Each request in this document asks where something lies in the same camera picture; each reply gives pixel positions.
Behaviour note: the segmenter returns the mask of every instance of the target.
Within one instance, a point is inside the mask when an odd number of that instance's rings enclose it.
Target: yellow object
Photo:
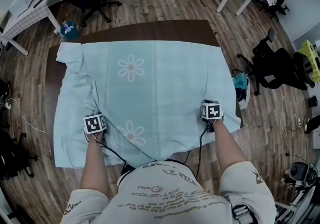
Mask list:
[[[320,81],[320,71],[315,61],[316,57],[318,57],[317,53],[315,52],[312,44],[310,41],[306,40],[302,43],[301,49],[298,50],[299,53],[304,54],[310,61],[312,66],[312,80],[314,82]]]

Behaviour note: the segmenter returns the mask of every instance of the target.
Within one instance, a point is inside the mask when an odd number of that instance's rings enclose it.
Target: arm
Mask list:
[[[213,127],[222,170],[221,195],[226,199],[231,194],[240,196],[242,203],[255,214],[258,223],[274,223],[277,210],[267,185],[252,163],[247,161],[222,120],[217,120]]]
[[[98,141],[102,139],[102,132],[95,134]],[[89,135],[89,145],[86,152],[86,164],[81,176],[80,188],[97,190],[107,195],[107,171],[101,146]]]
[[[216,120],[213,127],[216,135],[216,154],[221,172],[224,173],[228,167],[235,163],[247,161],[244,153],[234,141],[222,120]]]

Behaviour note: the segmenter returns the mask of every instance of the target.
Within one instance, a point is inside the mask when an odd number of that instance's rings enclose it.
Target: hand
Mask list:
[[[98,132],[98,133],[94,133],[94,134],[90,134],[88,137],[89,137],[89,141],[98,141],[98,142],[102,142],[102,136],[103,135],[103,132]]]

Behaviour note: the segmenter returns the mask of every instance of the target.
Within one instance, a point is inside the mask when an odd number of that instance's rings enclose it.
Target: black cable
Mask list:
[[[285,131],[286,131],[287,128],[289,128],[289,127],[287,126],[287,127],[284,129],[283,133],[282,133],[283,144],[284,144],[284,146],[285,146],[284,148],[285,148],[285,150],[286,150],[285,155],[286,155],[286,156],[295,156],[295,157],[297,157],[297,158],[302,159],[303,161],[305,161],[307,164],[310,165],[310,163],[309,163],[307,160],[303,159],[302,157],[297,156],[297,155],[295,155],[295,154],[289,154],[289,153],[288,153],[287,147],[286,147],[286,145],[285,145],[285,144],[286,144],[286,141],[285,141],[285,139],[284,139],[284,137],[285,137],[285,136],[284,136],[284,135],[285,135],[284,133],[285,133]]]
[[[220,39],[219,37],[216,37],[216,38],[220,41],[219,46],[220,46],[221,51],[222,51],[222,53],[223,53],[223,52],[224,52],[224,49],[222,48],[222,42],[221,42],[221,39]]]
[[[208,130],[208,127],[206,127],[203,131],[203,133],[200,136],[200,150],[199,150],[199,164],[198,164],[198,170],[196,171],[196,178],[198,179],[199,169],[200,169],[200,163],[201,163],[201,148],[202,148],[202,136],[205,134],[205,132]]]
[[[85,133],[84,135],[85,135],[85,137],[86,137],[86,140],[89,142],[89,139],[88,139],[88,137],[87,137],[87,134]],[[126,163],[127,163],[126,160],[124,160],[120,155],[118,155],[117,152],[115,152],[115,151],[114,151],[113,149],[111,149],[110,147],[102,144],[100,141],[97,140],[97,138],[96,138],[93,134],[92,134],[92,136],[94,137],[94,140],[96,141],[96,143],[98,143],[100,146],[103,146],[104,148],[110,150],[112,153],[114,153],[117,157],[119,157],[119,159],[121,159],[121,160],[125,163],[124,166],[126,165]]]
[[[190,151],[191,151],[191,150],[189,150],[188,155],[186,156],[186,160],[183,162],[184,164],[185,164],[185,163],[186,163],[186,161],[188,160],[188,157],[189,157]]]
[[[296,188],[296,187],[300,187],[301,185],[296,185],[296,184],[289,184],[289,185],[286,185],[285,186],[285,190],[292,190],[292,189],[294,189],[294,188]]]
[[[125,165],[126,165],[126,163],[127,163],[126,160],[124,160],[120,155],[118,155],[117,152],[115,152],[113,149],[111,149],[110,147],[102,144],[101,142],[99,142],[99,141],[97,141],[97,140],[96,140],[96,142],[97,142],[99,145],[103,146],[104,148],[110,150],[112,153],[114,153],[114,154],[115,154],[117,157],[119,157],[119,158],[125,163]]]

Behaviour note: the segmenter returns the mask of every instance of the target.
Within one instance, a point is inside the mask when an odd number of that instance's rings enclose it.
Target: white t-shirt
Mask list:
[[[259,224],[274,223],[275,201],[252,163],[229,167],[220,183],[222,196],[211,195],[188,167],[170,161],[149,163],[126,175],[111,201],[95,190],[73,191],[61,223],[232,224],[229,194],[240,196]]]

